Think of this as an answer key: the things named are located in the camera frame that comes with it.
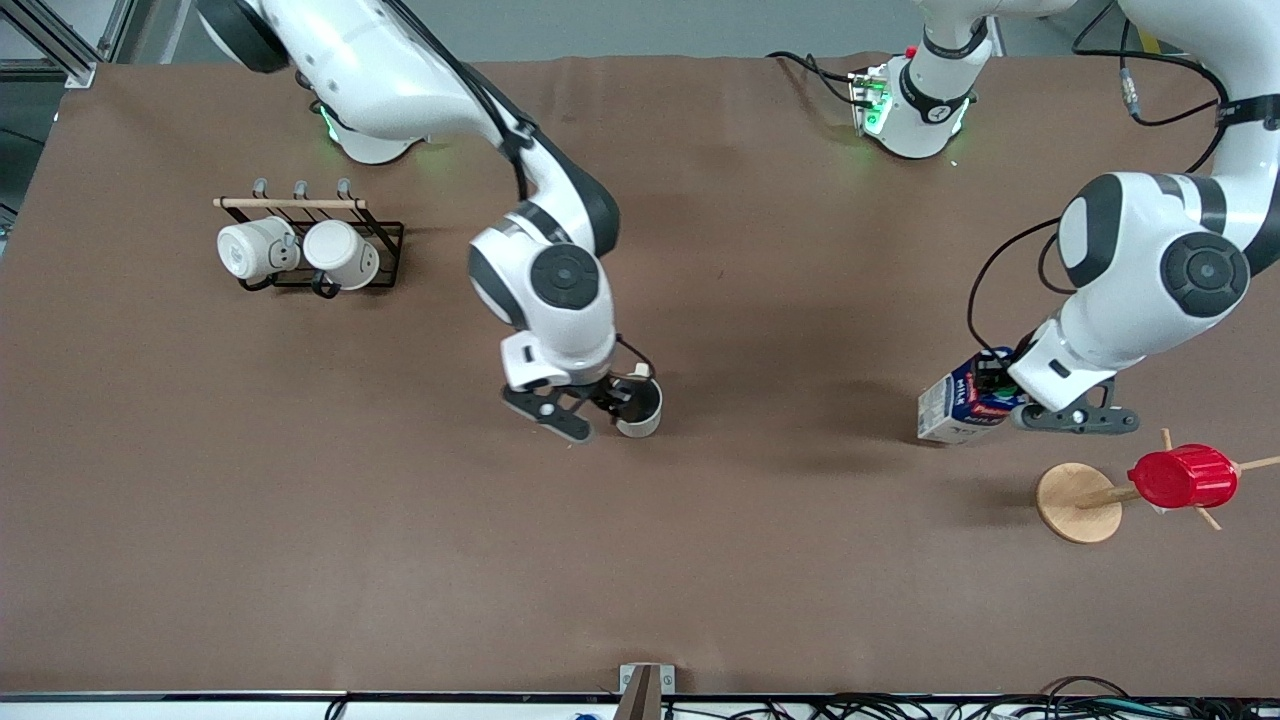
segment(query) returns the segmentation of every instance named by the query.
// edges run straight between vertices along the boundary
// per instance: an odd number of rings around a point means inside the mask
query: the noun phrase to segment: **wooden dowel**
[[[1240,462],[1240,471],[1257,470],[1258,468],[1266,468],[1267,465],[1280,465],[1280,455],[1275,457],[1263,457],[1262,460],[1254,460],[1252,462]]]
[[[266,197],[215,197],[214,208],[298,208],[306,210],[366,210],[369,204],[357,200],[269,200]]]
[[[1080,510],[1093,510],[1096,507],[1105,507],[1116,502],[1129,502],[1130,500],[1138,500],[1139,497],[1142,496],[1138,493],[1138,488],[1125,486],[1123,488],[1107,488],[1091,492],[1080,500],[1076,500],[1075,506]]]
[[[1197,507],[1196,514],[1203,518],[1204,521],[1208,523],[1210,528],[1213,528],[1215,530],[1222,529],[1222,525],[1217,524],[1217,520],[1215,520],[1213,516],[1208,514],[1208,510],[1204,510],[1203,507]]]

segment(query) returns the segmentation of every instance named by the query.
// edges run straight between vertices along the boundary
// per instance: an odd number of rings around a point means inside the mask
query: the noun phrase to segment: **round wooden base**
[[[1051,468],[1036,486],[1036,509],[1041,519],[1062,539],[1078,543],[1102,542],[1120,528],[1124,510],[1119,502],[1091,510],[1075,503],[1084,496],[1115,487],[1106,475],[1079,462]]]

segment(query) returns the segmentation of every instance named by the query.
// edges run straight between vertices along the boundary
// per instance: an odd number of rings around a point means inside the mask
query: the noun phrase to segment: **wooden peg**
[[[1197,512],[1197,514],[1198,514],[1198,515],[1199,515],[1199,516],[1201,516],[1201,518],[1202,518],[1202,519],[1203,519],[1203,520],[1204,520],[1206,523],[1208,523],[1208,527],[1210,527],[1210,528],[1213,528],[1215,530],[1221,530],[1221,529],[1222,529],[1222,525],[1219,525],[1219,524],[1217,524],[1217,520],[1215,520],[1215,519],[1213,519],[1213,516],[1208,514],[1208,510],[1204,510],[1203,507],[1196,507],[1196,512]]]
[[[1263,457],[1262,460],[1253,460],[1252,462],[1240,462],[1240,471],[1257,470],[1258,468],[1266,468],[1268,465],[1280,465],[1280,455],[1275,457]]]
[[[1119,488],[1112,487],[1091,492],[1089,495],[1076,500],[1075,506],[1080,510],[1093,510],[1115,502],[1129,502],[1130,500],[1138,500],[1140,497],[1142,495],[1138,493],[1138,488],[1133,486]]]

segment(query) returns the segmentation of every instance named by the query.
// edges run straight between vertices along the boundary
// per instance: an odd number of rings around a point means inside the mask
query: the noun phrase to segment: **metal bracket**
[[[666,662],[627,662],[626,665],[618,665],[618,692],[626,692],[627,683],[631,682],[631,676],[635,675],[636,670],[644,666],[650,666],[658,670],[658,688],[662,694],[672,694],[676,692],[676,666],[668,665]]]
[[[88,64],[88,72],[79,76],[67,76],[63,85],[67,90],[88,90],[93,87],[93,78],[97,77],[97,63]]]
[[[571,407],[563,407],[559,401],[564,396],[573,397],[577,402]],[[590,442],[595,436],[590,420],[577,414],[584,397],[588,396],[572,392],[567,387],[552,388],[550,393],[539,395],[532,391],[516,392],[511,389],[511,386],[502,386],[502,401],[507,404],[507,407],[579,445]]]
[[[1014,409],[1014,425],[1024,430],[1080,436],[1123,436],[1142,425],[1137,413],[1111,404],[1116,392],[1115,378],[1103,380],[1094,388],[1102,388],[1102,400],[1097,405],[1089,402],[1088,392],[1057,413],[1028,402]]]

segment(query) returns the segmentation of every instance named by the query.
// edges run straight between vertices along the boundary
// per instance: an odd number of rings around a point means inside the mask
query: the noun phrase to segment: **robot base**
[[[927,123],[919,110],[910,106],[895,90],[906,67],[906,58],[897,56],[888,63],[869,68],[867,74],[850,78],[850,97],[865,100],[870,108],[854,106],[854,128],[893,155],[919,160],[937,155],[951,137],[960,132],[960,124],[969,100],[954,113],[942,108],[946,115],[936,123]]]

